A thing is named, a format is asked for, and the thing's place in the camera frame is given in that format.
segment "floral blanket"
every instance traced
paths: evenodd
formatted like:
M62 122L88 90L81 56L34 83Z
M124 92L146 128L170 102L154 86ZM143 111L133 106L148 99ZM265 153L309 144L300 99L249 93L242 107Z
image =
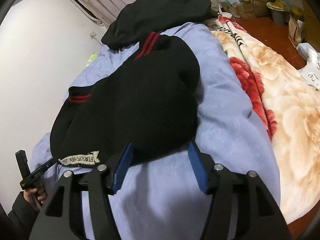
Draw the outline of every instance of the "floral blanket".
M289 224L320 199L320 91L281 55L219 15L206 21L272 141Z

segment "silver screw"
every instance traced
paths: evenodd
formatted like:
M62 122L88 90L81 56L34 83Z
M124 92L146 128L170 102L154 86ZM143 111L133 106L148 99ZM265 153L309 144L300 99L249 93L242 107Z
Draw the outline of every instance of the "silver screw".
M63 176L65 176L66 178L69 178L72 175L72 171L65 171L63 173Z
M249 171L249 176L251 178L255 178L255 177L257 177L257 173L255 171Z
M216 171L222 171L223 170L223 166L221 164L217 163L216 165L214 165L214 169Z
M105 171L106 169L107 169L107 166L104 165L104 164L100 164L100 165L98 166L98 171Z

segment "human hand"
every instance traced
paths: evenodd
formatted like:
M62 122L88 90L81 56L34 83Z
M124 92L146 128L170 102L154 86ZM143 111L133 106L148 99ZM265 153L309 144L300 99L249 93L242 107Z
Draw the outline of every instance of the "human hand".
M39 188L28 188L23 192L23 197L24 199L30 204L30 206L36 210L39 211L36 203L34 202L32 195L34 193L38 192L39 196L38 196L38 200L41 201L41 203L44 203L44 201L47 198L47 193L44 189L43 186L39 187Z

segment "trash can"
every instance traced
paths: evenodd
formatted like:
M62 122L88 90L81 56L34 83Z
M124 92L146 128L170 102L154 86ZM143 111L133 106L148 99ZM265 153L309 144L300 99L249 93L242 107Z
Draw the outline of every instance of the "trash can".
M273 5L273 2L268 2L267 6L271 10L273 22L279 25L285 25L286 8L276 7Z

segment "sleeve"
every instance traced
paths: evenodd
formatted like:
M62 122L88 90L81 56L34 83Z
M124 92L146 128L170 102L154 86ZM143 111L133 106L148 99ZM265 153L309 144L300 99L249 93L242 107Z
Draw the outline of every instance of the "sleeve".
M15 228L26 239L29 239L33 224L38 216L38 211L35 211L23 197L23 191L19 193L12 205L12 210L8 217L12 221Z

